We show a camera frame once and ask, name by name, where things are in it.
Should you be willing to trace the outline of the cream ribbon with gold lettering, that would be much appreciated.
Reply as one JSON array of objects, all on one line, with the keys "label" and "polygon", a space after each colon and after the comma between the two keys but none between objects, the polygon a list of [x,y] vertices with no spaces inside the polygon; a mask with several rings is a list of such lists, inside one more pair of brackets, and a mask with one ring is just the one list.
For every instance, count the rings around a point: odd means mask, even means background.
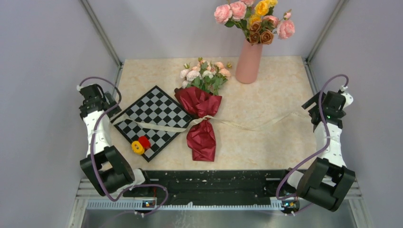
[{"label": "cream ribbon with gold lettering", "polygon": [[198,119],[194,119],[192,121],[190,121],[189,125],[187,127],[184,128],[180,128],[180,127],[170,127],[170,126],[162,126],[162,125],[157,125],[157,124],[152,124],[152,123],[143,123],[143,122],[137,122],[134,119],[131,119],[129,117],[129,115],[127,115],[126,113],[121,113],[122,115],[114,120],[111,120],[110,123],[112,125],[120,123],[120,122],[124,122],[125,120],[129,120],[131,122],[136,123],[138,126],[140,126],[141,128],[145,128],[145,129],[152,129],[152,130],[157,130],[157,131],[166,131],[166,132],[174,132],[174,133],[182,133],[185,132],[186,130],[192,128],[193,126],[196,126],[200,123],[202,123],[203,121],[208,121],[208,120],[214,120],[216,122],[219,122],[221,124],[225,124],[227,126],[233,127],[233,128],[237,128],[240,130],[245,130],[245,131],[262,131],[264,127],[266,126],[273,126],[277,123],[280,123],[281,121],[285,120],[288,117],[298,117],[300,118],[302,121],[308,121],[310,120],[310,118],[308,116],[304,116],[303,114],[299,113],[299,112],[289,112],[286,113],[285,115],[276,117],[274,119],[271,119],[269,121],[266,121],[264,123],[260,123],[256,126],[244,126],[241,125],[239,123],[236,122],[232,122],[232,121],[227,121],[227,120],[222,120],[222,119],[218,119],[216,117],[210,116],[210,115],[206,115],[202,118],[198,118]]}]

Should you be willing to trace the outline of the red paper flower bouquet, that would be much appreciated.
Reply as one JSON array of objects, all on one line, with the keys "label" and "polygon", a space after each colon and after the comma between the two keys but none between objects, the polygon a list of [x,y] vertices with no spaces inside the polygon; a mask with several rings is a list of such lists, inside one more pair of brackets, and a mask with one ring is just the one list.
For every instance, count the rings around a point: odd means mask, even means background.
[{"label": "red paper flower bouquet", "polygon": [[184,65],[180,78],[183,81],[181,88],[175,89],[175,98],[192,117],[201,119],[190,127],[186,136],[192,159],[213,162],[217,142],[209,119],[219,110],[222,101],[219,90],[231,78],[231,73],[222,62],[213,63],[200,57],[195,66]]}]

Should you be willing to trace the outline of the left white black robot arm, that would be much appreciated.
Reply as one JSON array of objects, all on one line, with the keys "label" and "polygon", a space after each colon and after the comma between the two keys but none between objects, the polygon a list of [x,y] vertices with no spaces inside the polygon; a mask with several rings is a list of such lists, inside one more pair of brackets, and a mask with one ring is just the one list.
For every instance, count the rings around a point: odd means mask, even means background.
[{"label": "left white black robot arm", "polygon": [[143,170],[133,170],[112,144],[110,118],[121,112],[116,100],[98,84],[77,86],[77,90],[84,98],[79,110],[88,134],[86,157],[80,161],[86,177],[101,196],[127,185],[134,185],[140,196],[149,195],[153,187]]}]

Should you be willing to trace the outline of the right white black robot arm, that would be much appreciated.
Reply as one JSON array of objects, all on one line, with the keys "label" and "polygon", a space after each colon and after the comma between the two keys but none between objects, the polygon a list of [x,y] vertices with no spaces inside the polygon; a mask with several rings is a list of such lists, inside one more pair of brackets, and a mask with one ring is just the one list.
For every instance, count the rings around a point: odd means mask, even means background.
[{"label": "right white black robot arm", "polygon": [[304,173],[293,172],[278,183],[278,188],[285,196],[296,192],[298,197],[334,212],[355,181],[355,172],[347,168],[342,157],[340,142],[342,117],[346,115],[343,108],[353,102],[353,97],[347,91],[324,93],[321,104],[325,123],[319,114],[318,101],[319,94],[316,94],[302,108],[307,109],[311,117],[317,149],[321,153]]}]

